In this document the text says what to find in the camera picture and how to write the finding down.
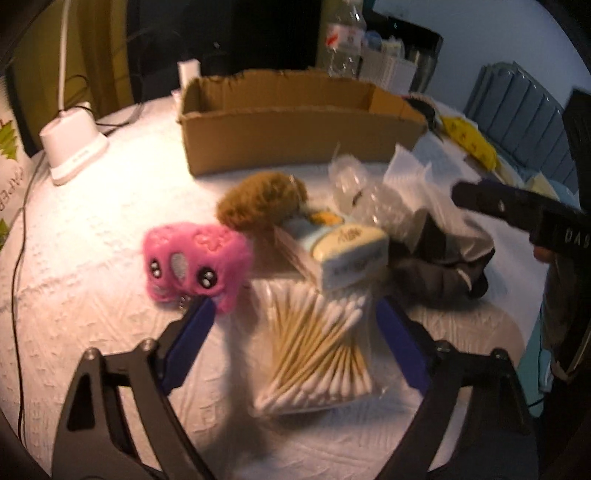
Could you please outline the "right hand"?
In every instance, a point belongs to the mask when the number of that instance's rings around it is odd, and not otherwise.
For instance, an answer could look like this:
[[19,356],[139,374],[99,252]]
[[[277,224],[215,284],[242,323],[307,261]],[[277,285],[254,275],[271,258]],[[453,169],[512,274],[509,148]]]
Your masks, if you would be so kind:
[[550,264],[554,259],[554,253],[546,248],[535,246],[534,257],[542,263]]

